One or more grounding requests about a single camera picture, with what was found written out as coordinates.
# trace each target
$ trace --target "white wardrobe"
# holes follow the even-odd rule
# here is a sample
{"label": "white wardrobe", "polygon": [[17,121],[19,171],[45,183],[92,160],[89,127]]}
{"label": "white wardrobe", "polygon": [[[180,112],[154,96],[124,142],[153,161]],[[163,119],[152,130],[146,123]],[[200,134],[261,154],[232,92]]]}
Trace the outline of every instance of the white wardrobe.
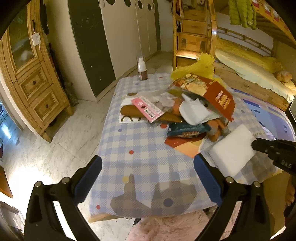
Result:
{"label": "white wardrobe", "polygon": [[138,56],[148,57],[157,52],[155,7],[152,0],[98,1],[118,79],[137,64]]}

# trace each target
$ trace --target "pink label card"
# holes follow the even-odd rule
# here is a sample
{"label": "pink label card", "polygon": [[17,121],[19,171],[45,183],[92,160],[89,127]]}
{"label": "pink label card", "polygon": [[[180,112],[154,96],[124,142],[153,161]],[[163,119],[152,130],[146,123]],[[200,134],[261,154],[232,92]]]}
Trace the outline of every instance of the pink label card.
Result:
{"label": "pink label card", "polygon": [[152,123],[157,118],[162,116],[164,112],[156,105],[146,99],[144,96],[137,97],[131,101],[139,111],[145,116],[145,118]]}

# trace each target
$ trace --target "white tile floor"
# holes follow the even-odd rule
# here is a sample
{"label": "white tile floor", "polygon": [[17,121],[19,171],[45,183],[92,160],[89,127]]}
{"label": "white tile floor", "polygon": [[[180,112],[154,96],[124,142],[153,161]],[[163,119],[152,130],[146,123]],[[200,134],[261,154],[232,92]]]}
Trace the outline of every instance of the white tile floor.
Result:
{"label": "white tile floor", "polygon": [[[172,53],[161,52],[151,58],[147,61],[148,74],[171,73],[172,57]],[[129,76],[137,74],[136,70]],[[12,137],[4,138],[2,166],[14,198],[0,192],[0,200],[19,209],[25,217],[36,181],[41,180],[45,185],[57,183],[84,167],[96,154],[114,90],[98,103],[79,101],[74,115],[67,119],[51,143],[35,136],[28,128],[20,133],[15,124],[10,123]],[[89,197],[78,205],[85,219],[88,218],[88,205]],[[90,226],[103,241],[124,241],[133,221],[120,218],[91,223]]]}

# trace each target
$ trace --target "stuffed toy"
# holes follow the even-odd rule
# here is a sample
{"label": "stuffed toy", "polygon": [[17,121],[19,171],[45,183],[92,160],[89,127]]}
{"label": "stuffed toy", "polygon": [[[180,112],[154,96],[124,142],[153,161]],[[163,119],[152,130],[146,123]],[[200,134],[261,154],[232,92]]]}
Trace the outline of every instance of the stuffed toy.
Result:
{"label": "stuffed toy", "polygon": [[288,71],[281,70],[275,73],[275,77],[280,82],[288,83],[292,79],[292,74]]}

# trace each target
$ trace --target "wall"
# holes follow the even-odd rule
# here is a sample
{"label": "wall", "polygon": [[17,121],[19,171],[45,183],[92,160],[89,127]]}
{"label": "wall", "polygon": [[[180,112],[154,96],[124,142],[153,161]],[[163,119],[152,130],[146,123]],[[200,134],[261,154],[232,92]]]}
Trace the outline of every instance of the wall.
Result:
{"label": "wall", "polygon": [[172,3],[167,0],[157,0],[161,51],[173,51],[173,16]]}
{"label": "wall", "polygon": [[292,74],[293,79],[296,80],[296,49],[282,42],[278,42],[276,58]]}
{"label": "wall", "polygon": [[45,0],[47,12],[47,35],[66,81],[72,82],[78,99],[96,101],[82,66],[66,0]]}
{"label": "wall", "polygon": [[[261,31],[259,29],[253,30],[251,28],[243,28],[241,25],[231,25],[229,16],[226,14],[219,13],[219,12],[216,13],[216,19],[217,19],[217,26],[222,27],[222,28],[227,28],[227,29],[235,31],[237,33],[246,35],[247,37],[250,37],[251,39],[256,40],[259,43],[265,45],[266,47],[272,49],[273,38],[270,37],[268,34],[264,33],[263,31]],[[227,39],[232,42],[238,43],[240,45],[246,46],[256,52],[259,52],[260,54],[267,55],[264,51],[260,51],[258,48],[254,47],[244,41],[238,40],[236,38],[233,38],[233,37],[221,34],[221,33],[219,33],[218,36],[220,38]]]}

